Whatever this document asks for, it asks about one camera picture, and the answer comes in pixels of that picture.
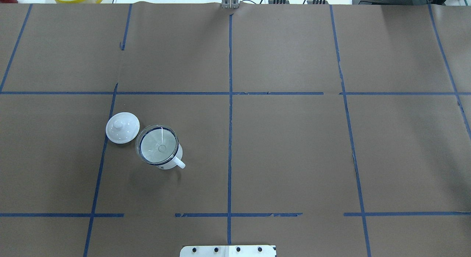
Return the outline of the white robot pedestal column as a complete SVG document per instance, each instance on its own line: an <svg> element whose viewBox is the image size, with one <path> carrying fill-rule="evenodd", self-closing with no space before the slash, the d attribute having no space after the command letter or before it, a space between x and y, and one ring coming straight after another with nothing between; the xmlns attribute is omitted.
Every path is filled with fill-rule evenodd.
<svg viewBox="0 0 471 257"><path fill-rule="evenodd" d="M180 257L276 257L272 245L209 245L184 246Z"/></svg>

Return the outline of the white ceramic lid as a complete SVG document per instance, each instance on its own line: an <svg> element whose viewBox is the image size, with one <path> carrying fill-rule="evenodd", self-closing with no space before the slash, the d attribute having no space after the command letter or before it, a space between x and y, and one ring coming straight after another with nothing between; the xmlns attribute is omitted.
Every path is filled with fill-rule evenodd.
<svg viewBox="0 0 471 257"><path fill-rule="evenodd" d="M111 142L126 144L134 140L140 131L139 119L130 112L121 112L112 116L105 127L105 133Z"/></svg>

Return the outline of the aluminium frame post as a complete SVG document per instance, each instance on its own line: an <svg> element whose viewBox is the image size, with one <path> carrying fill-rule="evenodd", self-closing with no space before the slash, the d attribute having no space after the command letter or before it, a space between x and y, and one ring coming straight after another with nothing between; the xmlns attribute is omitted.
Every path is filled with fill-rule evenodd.
<svg viewBox="0 0 471 257"><path fill-rule="evenodd" d="M240 0L222 0L222 9L237 9L240 6Z"/></svg>

